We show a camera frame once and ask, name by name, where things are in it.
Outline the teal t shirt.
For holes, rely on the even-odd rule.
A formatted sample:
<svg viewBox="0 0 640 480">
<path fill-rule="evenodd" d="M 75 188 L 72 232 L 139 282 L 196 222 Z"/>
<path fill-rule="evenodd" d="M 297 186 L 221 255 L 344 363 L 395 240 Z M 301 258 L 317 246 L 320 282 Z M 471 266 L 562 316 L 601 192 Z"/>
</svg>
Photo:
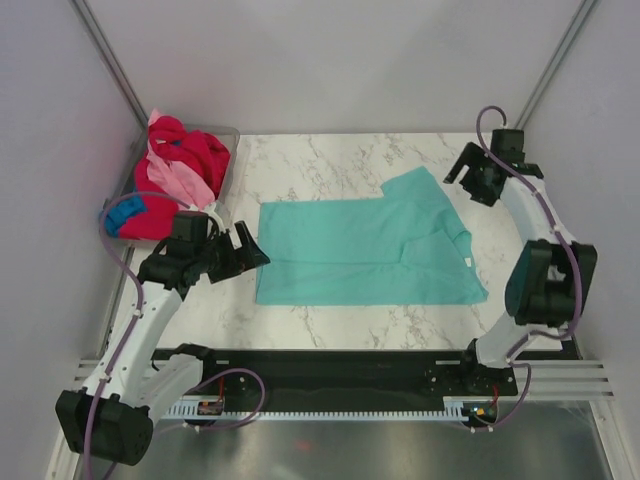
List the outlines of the teal t shirt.
<svg viewBox="0 0 640 480">
<path fill-rule="evenodd" d="M 424 167 L 382 184 L 382 196 L 269 202 L 256 278 L 268 306 L 472 305 L 487 300 L 472 236 Z"/>
</svg>

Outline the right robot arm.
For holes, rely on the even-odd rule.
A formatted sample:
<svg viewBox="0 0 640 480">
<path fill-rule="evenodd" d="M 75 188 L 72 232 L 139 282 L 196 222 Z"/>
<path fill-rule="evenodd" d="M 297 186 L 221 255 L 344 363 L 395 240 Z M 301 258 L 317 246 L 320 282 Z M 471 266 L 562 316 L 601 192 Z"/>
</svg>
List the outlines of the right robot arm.
<svg viewBox="0 0 640 480">
<path fill-rule="evenodd" d="M 472 341 L 472 360 L 457 371 L 460 386 L 477 394 L 493 383 L 493 369 L 510 367 L 535 338 L 563 340 L 573 334 L 598 254 L 559 220 L 540 168 L 525 160 L 521 130 L 496 129 L 490 141 L 467 143 L 444 181 L 460 183 L 477 203 L 502 203 L 523 244 L 505 287 L 504 313 Z"/>
</svg>

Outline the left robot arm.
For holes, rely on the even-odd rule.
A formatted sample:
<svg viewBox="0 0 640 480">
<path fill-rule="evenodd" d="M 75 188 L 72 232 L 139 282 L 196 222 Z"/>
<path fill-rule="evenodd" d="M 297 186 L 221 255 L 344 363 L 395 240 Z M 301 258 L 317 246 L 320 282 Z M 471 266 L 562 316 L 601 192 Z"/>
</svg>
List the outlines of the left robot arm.
<svg viewBox="0 0 640 480">
<path fill-rule="evenodd" d="M 63 391 L 55 405 L 67 446 L 91 456 L 135 465 L 145 455 L 154 427 L 192 388 L 208 393 L 219 369 L 182 345 L 166 365 L 146 373 L 160 337 L 201 277 L 211 283 L 269 264 L 245 222 L 221 228 L 203 212 L 181 211 L 170 235 L 141 262 L 133 280 L 137 298 L 130 320 L 77 390 Z"/>
</svg>

